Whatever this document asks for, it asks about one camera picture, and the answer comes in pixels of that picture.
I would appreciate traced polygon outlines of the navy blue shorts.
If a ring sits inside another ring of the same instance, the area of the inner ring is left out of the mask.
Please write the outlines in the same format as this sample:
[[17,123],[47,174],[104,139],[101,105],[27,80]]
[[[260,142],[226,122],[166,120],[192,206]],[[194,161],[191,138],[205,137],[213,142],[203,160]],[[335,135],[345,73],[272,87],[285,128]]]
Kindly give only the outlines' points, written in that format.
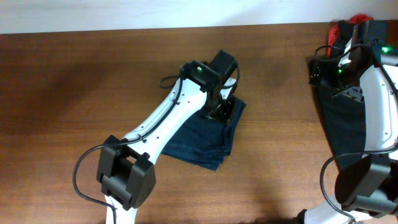
[[174,159],[216,171],[231,154],[234,134],[246,107],[243,100],[232,96],[231,121],[224,123],[205,116],[199,110],[189,117],[168,141],[162,154]]

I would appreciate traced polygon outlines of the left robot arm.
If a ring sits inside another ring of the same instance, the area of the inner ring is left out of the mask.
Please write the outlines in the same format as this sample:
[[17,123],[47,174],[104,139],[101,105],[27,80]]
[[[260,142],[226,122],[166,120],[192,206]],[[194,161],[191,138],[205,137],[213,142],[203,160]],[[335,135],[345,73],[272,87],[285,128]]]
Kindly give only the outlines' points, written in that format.
[[193,114],[221,124],[234,116],[235,58],[220,50],[210,63],[194,60],[180,69],[172,91],[122,139],[110,135],[101,148],[97,181],[108,208],[107,223],[134,223],[137,209],[156,183],[154,165],[163,148]]

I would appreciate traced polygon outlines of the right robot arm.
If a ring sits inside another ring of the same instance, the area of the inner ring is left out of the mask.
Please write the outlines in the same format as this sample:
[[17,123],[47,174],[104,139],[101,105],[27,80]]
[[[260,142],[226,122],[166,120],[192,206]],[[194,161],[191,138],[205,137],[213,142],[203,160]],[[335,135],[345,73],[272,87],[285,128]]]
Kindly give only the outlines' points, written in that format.
[[387,26],[339,21],[329,56],[309,63],[323,127],[340,171],[332,196],[295,223],[362,223],[397,215],[397,48]]

